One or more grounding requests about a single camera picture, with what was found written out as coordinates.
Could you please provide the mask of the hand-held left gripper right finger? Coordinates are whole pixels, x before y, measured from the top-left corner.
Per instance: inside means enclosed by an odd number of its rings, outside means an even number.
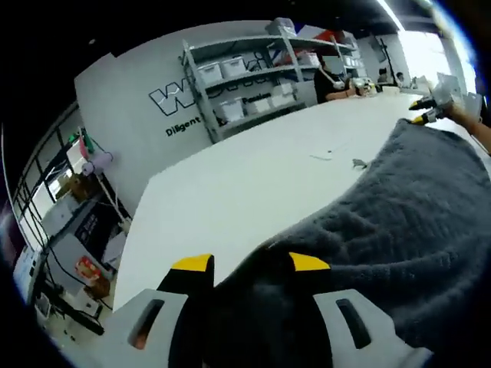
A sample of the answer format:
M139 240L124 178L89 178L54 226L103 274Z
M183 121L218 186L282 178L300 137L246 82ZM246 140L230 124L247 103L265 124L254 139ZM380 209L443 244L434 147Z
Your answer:
M299 302L301 336L320 350L328 367L424 367L433 352L412 347L397 334L392 318L355 289L331 291L331 266L290 251Z

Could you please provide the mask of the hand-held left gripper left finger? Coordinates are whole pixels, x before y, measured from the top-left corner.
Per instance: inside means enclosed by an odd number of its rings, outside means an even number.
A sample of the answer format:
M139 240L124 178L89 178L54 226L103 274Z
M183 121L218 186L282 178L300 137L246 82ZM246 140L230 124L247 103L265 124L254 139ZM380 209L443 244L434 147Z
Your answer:
M110 367L203 367L204 314L214 257L183 258L109 320Z

